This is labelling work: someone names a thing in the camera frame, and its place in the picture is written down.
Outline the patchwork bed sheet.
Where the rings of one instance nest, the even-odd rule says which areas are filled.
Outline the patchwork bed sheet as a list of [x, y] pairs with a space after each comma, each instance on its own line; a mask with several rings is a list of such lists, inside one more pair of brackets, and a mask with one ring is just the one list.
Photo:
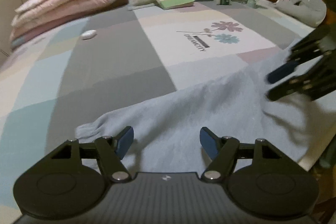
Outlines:
[[[82, 40], [88, 30], [97, 35]], [[229, 76], [281, 51], [288, 56], [309, 32], [269, 7], [197, 2], [168, 11], [123, 6], [20, 46], [1, 67], [1, 223], [20, 216], [15, 180], [75, 138], [79, 126]]]

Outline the small white earbud case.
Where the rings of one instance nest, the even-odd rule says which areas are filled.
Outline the small white earbud case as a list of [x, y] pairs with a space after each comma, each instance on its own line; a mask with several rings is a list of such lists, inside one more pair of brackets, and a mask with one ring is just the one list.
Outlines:
[[96, 30], [88, 30], [88, 31], [83, 32], [80, 35], [80, 38], [82, 40], [88, 40], [88, 39], [94, 38], [96, 35], [97, 35], [97, 31]]

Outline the light blue sweatpants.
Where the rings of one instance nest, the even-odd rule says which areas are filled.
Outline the light blue sweatpants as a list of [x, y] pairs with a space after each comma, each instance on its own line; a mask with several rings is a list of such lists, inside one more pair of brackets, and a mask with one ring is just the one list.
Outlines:
[[166, 96], [114, 110], [79, 126], [82, 143], [134, 129], [134, 143], [123, 159], [131, 172], [197, 172], [209, 164], [199, 141], [201, 128], [242, 143], [271, 142], [309, 170], [335, 134], [335, 94], [316, 101], [291, 94], [271, 102], [265, 75], [287, 56], [268, 60]]

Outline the pink folded quilt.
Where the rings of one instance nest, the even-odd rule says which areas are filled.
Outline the pink folded quilt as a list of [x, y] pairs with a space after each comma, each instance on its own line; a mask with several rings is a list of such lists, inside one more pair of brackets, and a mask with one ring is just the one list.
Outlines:
[[83, 16], [106, 8], [118, 0], [28, 0], [15, 10], [11, 22], [11, 49], [28, 39], [24, 36], [50, 22], [61, 23], [72, 16]]

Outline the grey folded garment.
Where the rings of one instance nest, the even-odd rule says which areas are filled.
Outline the grey folded garment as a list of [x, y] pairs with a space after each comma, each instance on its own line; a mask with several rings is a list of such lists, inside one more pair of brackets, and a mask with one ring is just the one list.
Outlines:
[[319, 26], [327, 14], [323, 0], [277, 0], [274, 7], [313, 28]]

